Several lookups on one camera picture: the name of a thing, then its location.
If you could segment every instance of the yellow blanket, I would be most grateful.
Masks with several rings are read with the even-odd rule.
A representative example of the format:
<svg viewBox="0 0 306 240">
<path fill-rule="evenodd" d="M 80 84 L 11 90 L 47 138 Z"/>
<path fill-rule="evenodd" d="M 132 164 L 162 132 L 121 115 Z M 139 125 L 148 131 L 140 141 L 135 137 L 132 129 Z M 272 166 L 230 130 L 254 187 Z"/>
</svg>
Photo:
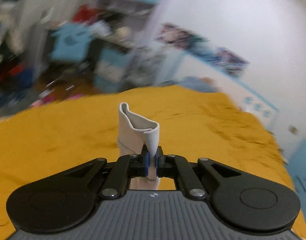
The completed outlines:
<svg viewBox="0 0 306 240">
<path fill-rule="evenodd" d="M 222 93 L 178 86 L 134 89 L 50 104 L 0 123 L 0 240 L 13 233 L 5 203 L 16 188 L 97 157 L 115 161 L 118 105 L 160 123 L 165 154 L 208 157 L 293 189 L 272 136 Z M 162 179 L 159 189 L 171 189 Z M 306 238 L 303 214 L 293 229 Z"/>
</svg>

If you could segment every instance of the pink object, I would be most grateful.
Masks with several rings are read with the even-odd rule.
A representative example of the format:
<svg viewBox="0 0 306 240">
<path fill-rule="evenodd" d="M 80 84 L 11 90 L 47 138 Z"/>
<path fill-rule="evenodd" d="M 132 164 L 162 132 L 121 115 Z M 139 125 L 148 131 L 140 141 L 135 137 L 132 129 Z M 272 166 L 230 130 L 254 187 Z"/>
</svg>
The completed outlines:
<svg viewBox="0 0 306 240">
<path fill-rule="evenodd" d="M 35 101 L 30 107 L 31 108 L 37 108 L 37 107 L 40 107 L 44 105 L 44 102 L 42 100 L 38 100 L 38 101 Z"/>
<path fill-rule="evenodd" d="M 42 101 L 46 104 L 46 103 L 51 103 L 53 101 L 55 101 L 56 98 L 53 95 L 47 95 L 46 97 L 42 98 Z"/>
<path fill-rule="evenodd" d="M 77 95 L 69 97 L 68 100 L 75 100 L 75 99 L 78 99 L 78 98 L 82 98 L 83 96 L 85 96 L 85 95 L 84 94 L 77 94 Z"/>
</svg>

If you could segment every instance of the red object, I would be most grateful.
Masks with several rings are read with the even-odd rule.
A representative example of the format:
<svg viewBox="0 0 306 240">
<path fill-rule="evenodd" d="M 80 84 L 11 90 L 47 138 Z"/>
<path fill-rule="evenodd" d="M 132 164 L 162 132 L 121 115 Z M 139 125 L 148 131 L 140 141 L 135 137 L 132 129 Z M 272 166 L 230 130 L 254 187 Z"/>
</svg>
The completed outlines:
<svg viewBox="0 0 306 240">
<path fill-rule="evenodd" d="M 96 22 L 98 15 L 98 10 L 96 8 L 89 9 L 87 5 L 82 5 L 77 14 L 73 17 L 72 22 L 93 24 Z"/>
<path fill-rule="evenodd" d="M 20 63 L 20 64 L 16 65 L 14 68 L 12 68 L 9 71 L 9 73 L 10 73 L 11 76 L 15 76 L 15 75 L 21 73 L 22 71 L 23 71 L 23 64 Z"/>
</svg>

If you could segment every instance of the poster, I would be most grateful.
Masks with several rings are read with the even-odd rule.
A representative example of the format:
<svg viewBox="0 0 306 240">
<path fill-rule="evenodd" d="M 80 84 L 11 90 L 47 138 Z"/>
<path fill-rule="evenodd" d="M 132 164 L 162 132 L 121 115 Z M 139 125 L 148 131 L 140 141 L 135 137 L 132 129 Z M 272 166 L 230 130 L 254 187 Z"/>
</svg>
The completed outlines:
<svg viewBox="0 0 306 240">
<path fill-rule="evenodd" d="M 207 38 L 172 23 L 162 25 L 156 40 L 187 51 L 232 78 L 240 78 L 249 64 L 248 61 L 226 48 L 213 49 L 214 45 Z"/>
</svg>

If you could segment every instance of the gray ribbed plate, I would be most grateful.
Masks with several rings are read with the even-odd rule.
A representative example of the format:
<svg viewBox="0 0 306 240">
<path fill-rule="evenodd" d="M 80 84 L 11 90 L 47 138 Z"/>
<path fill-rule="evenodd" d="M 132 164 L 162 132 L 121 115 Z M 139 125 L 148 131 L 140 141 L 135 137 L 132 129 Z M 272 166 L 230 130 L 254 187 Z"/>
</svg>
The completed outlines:
<svg viewBox="0 0 306 240">
<path fill-rule="evenodd" d="M 53 235 L 17 231 L 9 240 L 298 240 L 291 231 L 271 236 L 246 235 L 223 225 L 208 205 L 180 191 L 129 190 L 103 201 L 82 225 Z"/>
</svg>

